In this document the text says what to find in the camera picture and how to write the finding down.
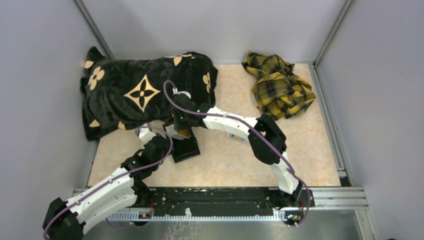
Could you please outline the yellow plaid cloth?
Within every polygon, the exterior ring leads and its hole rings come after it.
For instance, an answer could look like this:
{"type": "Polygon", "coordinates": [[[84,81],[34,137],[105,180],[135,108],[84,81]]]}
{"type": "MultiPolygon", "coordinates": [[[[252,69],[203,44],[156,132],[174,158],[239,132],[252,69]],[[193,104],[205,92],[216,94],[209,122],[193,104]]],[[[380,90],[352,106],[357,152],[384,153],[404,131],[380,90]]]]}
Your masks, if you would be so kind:
{"type": "Polygon", "coordinates": [[[251,92],[258,110],[274,120],[304,114],[317,98],[312,85],[294,73],[295,65],[277,54],[247,51],[242,66],[256,79],[251,92]]]}

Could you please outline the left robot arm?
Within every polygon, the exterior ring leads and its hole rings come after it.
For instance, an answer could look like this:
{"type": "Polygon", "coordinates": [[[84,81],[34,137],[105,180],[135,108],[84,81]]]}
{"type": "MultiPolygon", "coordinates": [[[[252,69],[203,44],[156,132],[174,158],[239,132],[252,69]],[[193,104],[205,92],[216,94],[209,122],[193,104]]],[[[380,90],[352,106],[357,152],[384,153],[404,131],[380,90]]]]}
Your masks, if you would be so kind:
{"type": "Polygon", "coordinates": [[[110,215],[134,205],[146,206],[150,193],[143,180],[159,168],[171,150],[172,141],[155,134],[101,182],[67,200],[53,200],[42,224],[43,238],[81,240],[110,215]]]}

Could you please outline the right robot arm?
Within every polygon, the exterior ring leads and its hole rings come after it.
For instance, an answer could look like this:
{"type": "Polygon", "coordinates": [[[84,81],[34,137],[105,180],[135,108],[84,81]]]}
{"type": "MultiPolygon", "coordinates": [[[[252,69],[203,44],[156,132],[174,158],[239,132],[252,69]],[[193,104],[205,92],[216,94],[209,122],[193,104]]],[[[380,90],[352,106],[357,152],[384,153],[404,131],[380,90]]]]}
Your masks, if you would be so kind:
{"type": "Polygon", "coordinates": [[[288,160],[287,138],[270,116],[246,117],[209,103],[198,105],[182,93],[166,98],[172,106],[177,130],[204,128],[247,140],[256,159],[270,166],[283,203],[295,206],[301,200],[304,185],[288,160]]]}

